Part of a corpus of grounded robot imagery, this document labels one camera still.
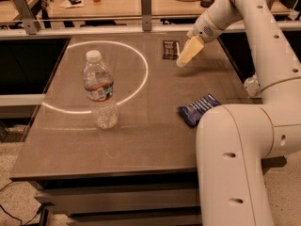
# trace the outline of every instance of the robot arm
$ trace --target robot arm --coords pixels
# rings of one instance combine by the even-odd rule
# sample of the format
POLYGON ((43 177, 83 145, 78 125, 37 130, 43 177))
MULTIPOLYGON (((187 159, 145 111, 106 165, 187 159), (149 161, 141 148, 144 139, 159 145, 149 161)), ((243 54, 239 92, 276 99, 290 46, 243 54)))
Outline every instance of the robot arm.
POLYGON ((217 106, 199 122, 204 226, 273 226, 261 160, 301 149, 301 66, 266 1, 216 0, 188 33, 177 61, 185 65, 204 43, 243 18, 261 84, 262 105, 217 106))

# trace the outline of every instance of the plastic bottle on floor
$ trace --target plastic bottle on floor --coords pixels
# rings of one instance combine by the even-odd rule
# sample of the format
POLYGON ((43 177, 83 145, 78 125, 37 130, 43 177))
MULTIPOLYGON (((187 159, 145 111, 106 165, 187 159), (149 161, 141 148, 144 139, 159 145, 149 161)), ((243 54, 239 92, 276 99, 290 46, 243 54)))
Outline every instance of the plastic bottle on floor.
POLYGON ((108 129, 117 124, 119 113, 114 96, 114 79, 97 50, 86 53, 83 69, 84 87, 90 100, 91 113, 96 125, 108 129))

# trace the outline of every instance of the wire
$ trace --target wire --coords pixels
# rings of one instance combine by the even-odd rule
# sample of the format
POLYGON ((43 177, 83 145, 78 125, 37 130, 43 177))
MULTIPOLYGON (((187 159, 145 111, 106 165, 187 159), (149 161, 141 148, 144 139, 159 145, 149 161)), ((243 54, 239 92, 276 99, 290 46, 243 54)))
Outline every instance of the wire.
MULTIPOLYGON (((8 183, 8 184, 6 184, 5 186, 3 186, 1 189, 0 189, 0 192, 2 192, 5 188, 7 188, 8 186, 10 186, 10 185, 12 185, 12 184, 14 184, 15 182, 10 182, 10 183, 8 183)), ((23 222, 22 222, 22 220, 21 219, 19 219, 19 218, 17 218, 17 217, 14 217, 12 214, 10 214, 7 210, 5 210, 5 208, 0 204, 0 208, 2 209, 2 211, 4 212, 4 213, 6 213, 8 216, 10 216, 11 218, 14 218, 14 219, 16 219, 16 220, 18 220, 18 221, 20 221, 20 226, 24 226, 24 225, 28 225, 28 223, 30 223, 40 212, 41 212, 41 210, 43 209, 43 205, 41 205, 40 207, 39 207, 39 209, 37 210, 37 213, 35 214, 35 216, 34 217, 32 217, 29 221, 27 221, 26 222, 26 224, 23 224, 23 222)))

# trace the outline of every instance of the blue snack bag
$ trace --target blue snack bag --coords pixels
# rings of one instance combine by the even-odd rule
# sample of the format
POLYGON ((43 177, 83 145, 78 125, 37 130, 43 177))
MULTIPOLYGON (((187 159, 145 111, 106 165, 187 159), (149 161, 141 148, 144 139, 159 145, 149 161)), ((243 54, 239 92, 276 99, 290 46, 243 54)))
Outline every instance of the blue snack bag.
POLYGON ((221 104, 213 95, 207 94, 188 106, 179 106, 178 111, 189 126, 195 127, 208 110, 218 105, 221 104))

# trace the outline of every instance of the white bottle cap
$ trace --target white bottle cap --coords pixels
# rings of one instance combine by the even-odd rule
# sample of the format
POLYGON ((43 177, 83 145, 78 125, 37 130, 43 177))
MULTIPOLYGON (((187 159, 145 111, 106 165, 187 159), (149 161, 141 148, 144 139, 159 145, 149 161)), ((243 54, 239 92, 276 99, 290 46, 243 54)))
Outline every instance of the white bottle cap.
POLYGON ((86 53, 86 59, 90 63, 96 63, 102 59, 102 54, 98 50, 90 50, 86 53))

